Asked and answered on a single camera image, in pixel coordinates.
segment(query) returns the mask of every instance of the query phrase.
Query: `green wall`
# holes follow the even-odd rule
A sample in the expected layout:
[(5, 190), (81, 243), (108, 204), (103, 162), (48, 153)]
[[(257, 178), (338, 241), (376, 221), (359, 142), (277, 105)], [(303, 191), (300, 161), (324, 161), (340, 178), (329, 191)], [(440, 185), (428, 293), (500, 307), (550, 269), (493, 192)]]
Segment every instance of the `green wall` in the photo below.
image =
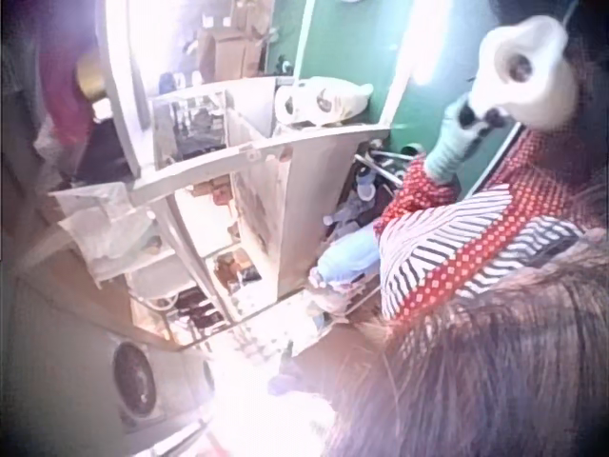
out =
[[(433, 79), (424, 86), (410, 80), (394, 118), (390, 145), (399, 150), (408, 143), (421, 143), (427, 150), (438, 139), (444, 109), (471, 89), (469, 81), (478, 70), (478, 52), (484, 35), (498, 21), (488, 0), (453, 0), (448, 30)], [(505, 139), (509, 127), (493, 131), (481, 148), (461, 168), (463, 193), (471, 188)]]
[[(413, 0), (362, 0), (355, 4), (317, 0), (302, 77), (331, 76), (356, 84), (371, 83), (374, 92), (364, 120), (378, 122), (412, 4)], [(280, 27), (281, 40), (270, 48), (270, 67), (281, 53), (294, 61), (304, 7), (305, 0), (277, 0), (273, 24)], [(445, 107), (471, 89), (480, 42), (497, 25), (489, 0), (452, 1), (442, 55), (431, 82), (419, 86), (411, 80), (403, 95), (390, 137), (393, 150), (408, 143), (433, 148)], [(478, 180), (508, 131), (491, 133), (464, 164), (459, 173), (463, 193)]]
[(368, 121), (378, 122), (411, 4), (412, 0), (317, 0), (301, 76), (372, 84)]
[(275, 0), (272, 25), (279, 30), (279, 40), (268, 47), (268, 73), (275, 71), (280, 55), (294, 65), (305, 4), (306, 0)]

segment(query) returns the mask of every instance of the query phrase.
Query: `brown hair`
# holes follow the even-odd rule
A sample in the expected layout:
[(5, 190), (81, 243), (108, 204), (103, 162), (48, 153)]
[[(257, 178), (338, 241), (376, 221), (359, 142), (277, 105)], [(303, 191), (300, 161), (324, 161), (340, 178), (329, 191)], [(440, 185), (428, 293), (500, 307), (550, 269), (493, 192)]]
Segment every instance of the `brown hair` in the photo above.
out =
[(607, 245), (590, 246), (534, 284), (397, 328), (325, 455), (599, 455), (589, 447), (602, 446), (609, 411), (608, 283)]

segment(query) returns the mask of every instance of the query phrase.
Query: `washing machine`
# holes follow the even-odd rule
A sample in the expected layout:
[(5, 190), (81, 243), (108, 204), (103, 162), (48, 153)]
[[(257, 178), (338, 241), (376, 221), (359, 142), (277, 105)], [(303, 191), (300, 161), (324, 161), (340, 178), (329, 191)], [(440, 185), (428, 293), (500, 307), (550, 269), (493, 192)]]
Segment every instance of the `washing machine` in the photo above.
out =
[(12, 297), (3, 418), (19, 455), (135, 455), (210, 420), (205, 353), (157, 348), (94, 324), (32, 283), (12, 288), (3, 290)]

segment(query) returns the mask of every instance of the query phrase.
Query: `hand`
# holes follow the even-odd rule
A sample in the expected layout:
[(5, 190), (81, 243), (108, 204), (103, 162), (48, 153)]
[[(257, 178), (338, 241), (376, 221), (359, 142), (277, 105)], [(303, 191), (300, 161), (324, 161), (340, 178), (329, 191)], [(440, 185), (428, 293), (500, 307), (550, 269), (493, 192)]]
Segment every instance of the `hand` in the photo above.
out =
[(468, 109), (468, 95), (465, 93), (446, 108), (438, 142), (425, 159), (425, 173), (437, 184), (452, 181), (461, 163), (475, 151), (480, 139), (490, 130), (488, 123), (475, 116), (467, 119), (465, 127), (462, 125), (460, 113)]

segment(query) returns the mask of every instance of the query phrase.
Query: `paper towel roll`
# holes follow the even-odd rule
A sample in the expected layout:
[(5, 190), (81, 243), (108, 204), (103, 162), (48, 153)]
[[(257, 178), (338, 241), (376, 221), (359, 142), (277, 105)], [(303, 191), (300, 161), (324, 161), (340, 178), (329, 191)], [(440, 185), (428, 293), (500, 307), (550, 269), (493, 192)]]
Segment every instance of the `paper towel roll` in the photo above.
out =
[(549, 16), (491, 30), (481, 43), (469, 106), (481, 119), (499, 108), (531, 129), (562, 126), (578, 100), (574, 73), (562, 55), (567, 39), (561, 23)]

